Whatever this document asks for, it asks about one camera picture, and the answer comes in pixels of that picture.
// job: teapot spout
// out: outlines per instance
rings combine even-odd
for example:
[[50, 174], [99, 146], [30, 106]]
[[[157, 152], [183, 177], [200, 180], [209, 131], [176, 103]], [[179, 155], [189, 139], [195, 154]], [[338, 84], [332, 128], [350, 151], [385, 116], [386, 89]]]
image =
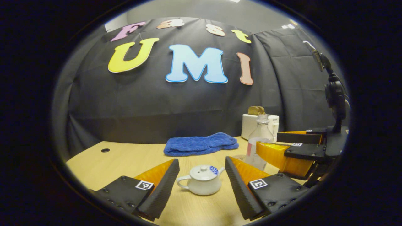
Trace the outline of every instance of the teapot spout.
[[222, 167], [219, 171], [218, 171], [218, 176], [221, 175], [221, 173], [225, 170], [225, 167]]

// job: teapot lid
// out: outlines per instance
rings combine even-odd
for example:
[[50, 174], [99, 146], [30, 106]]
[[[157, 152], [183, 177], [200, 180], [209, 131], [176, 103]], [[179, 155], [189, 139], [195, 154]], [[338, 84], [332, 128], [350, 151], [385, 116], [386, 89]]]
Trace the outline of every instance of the teapot lid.
[[218, 169], [209, 165], [199, 165], [190, 170], [190, 176], [198, 181], [208, 181], [218, 175]]

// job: yellow letter u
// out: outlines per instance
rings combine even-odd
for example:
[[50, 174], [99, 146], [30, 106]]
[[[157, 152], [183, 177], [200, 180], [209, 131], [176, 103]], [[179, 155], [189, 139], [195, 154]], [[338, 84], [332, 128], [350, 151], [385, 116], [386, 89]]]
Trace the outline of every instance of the yellow letter u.
[[126, 55], [128, 49], [135, 44], [135, 42], [129, 42], [126, 44], [119, 45], [115, 48], [115, 53], [109, 61], [109, 65], [107, 68], [110, 72], [119, 73], [129, 71], [140, 66], [144, 63], [148, 56], [150, 55], [152, 46], [155, 42], [159, 41], [159, 38], [151, 38], [141, 40], [139, 43], [142, 44], [141, 49], [139, 50], [138, 55], [129, 61], [124, 60], [124, 56]]

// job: teapot handle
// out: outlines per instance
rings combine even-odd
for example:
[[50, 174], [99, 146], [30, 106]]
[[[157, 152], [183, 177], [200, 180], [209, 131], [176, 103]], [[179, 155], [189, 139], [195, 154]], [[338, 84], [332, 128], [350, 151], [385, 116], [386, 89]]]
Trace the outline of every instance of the teapot handle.
[[190, 175], [186, 175], [186, 176], [177, 178], [177, 180], [176, 180], [177, 185], [180, 186], [180, 187], [182, 187], [182, 188], [185, 188], [185, 189], [190, 190], [190, 188], [189, 188], [188, 186], [184, 186], [184, 185], [180, 184], [180, 182], [179, 182], [179, 181], [188, 180], [188, 179], [191, 179], [191, 176], [190, 176]]

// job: screw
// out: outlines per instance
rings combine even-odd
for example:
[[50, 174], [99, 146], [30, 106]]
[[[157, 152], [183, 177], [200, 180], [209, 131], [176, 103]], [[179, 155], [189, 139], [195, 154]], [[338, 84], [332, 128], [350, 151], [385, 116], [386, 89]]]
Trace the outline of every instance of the screw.
[[135, 205], [134, 205], [134, 203], [132, 203], [132, 202], [127, 202], [127, 205], [129, 205], [129, 206], [131, 206], [131, 207], [135, 207]]

